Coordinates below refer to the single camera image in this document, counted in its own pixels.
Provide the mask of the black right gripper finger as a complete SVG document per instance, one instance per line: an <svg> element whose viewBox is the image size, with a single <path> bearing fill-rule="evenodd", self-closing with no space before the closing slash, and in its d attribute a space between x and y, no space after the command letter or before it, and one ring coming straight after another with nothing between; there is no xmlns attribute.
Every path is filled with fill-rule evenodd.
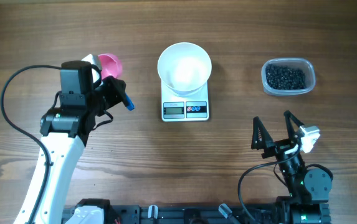
<svg viewBox="0 0 357 224"><path fill-rule="evenodd" d="M299 128L303 126L304 123L301 122L296 116L294 116L289 110L285 111L283 115L285 117L285 124L287 126L288 138L290 140L294 140L296 136L292 124L294 123Z"/></svg>
<svg viewBox="0 0 357 224"><path fill-rule="evenodd" d="M274 140L266 130L260 118L256 116L253 119L253 135L251 149L268 149L274 145Z"/></svg>

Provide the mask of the pink scoop with blue handle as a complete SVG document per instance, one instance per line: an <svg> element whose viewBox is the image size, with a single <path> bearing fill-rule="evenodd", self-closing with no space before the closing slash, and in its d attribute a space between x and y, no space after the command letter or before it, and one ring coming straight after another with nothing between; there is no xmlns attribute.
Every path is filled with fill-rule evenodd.
<svg viewBox="0 0 357 224"><path fill-rule="evenodd" d="M102 65L102 83L103 80L106 77L112 76L116 79L119 79L123 73L123 64L120 61L120 59L113 54L107 53L107 54L100 54L99 59ZM135 109L135 106L129 96L126 93L126 105L125 107L129 110L132 111Z"/></svg>

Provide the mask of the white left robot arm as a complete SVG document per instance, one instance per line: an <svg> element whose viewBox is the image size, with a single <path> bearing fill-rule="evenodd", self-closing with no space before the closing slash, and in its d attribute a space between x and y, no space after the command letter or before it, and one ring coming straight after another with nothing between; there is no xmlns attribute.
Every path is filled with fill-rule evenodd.
<svg viewBox="0 0 357 224"><path fill-rule="evenodd" d="M86 61L64 62L60 67L60 106L49 109L40 121L40 153L16 223L60 223L70 181L97 116L123 103L134 105L126 83L113 76L93 80L101 70Z"/></svg>

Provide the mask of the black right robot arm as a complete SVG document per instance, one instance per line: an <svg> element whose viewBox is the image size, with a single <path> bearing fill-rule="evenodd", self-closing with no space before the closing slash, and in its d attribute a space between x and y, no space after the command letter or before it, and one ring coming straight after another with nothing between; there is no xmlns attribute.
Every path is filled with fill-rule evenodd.
<svg viewBox="0 0 357 224"><path fill-rule="evenodd" d="M301 153L309 153L320 137L317 126L307 126L291 112L284 112L288 138L274 141L261 122L253 119L252 149L261 149L262 158L273 157L282 173L289 195L277 197L271 215L257 212L263 223L330 223L329 193L333 173L319 164L306 165Z"/></svg>

